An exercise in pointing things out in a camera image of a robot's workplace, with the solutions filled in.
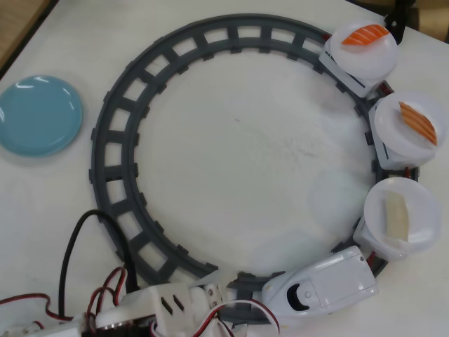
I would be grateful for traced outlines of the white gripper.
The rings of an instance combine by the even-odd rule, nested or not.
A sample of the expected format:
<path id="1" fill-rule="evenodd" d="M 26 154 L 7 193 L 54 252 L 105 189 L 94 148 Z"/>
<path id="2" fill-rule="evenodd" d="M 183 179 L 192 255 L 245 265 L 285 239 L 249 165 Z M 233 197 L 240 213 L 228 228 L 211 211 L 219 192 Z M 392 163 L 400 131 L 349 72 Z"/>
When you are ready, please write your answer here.
<path id="1" fill-rule="evenodd" d="M 214 305 L 225 301 L 226 272 L 211 274 L 186 284 L 167 283 L 150 287 L 158 322 L 198 322 Z"/>

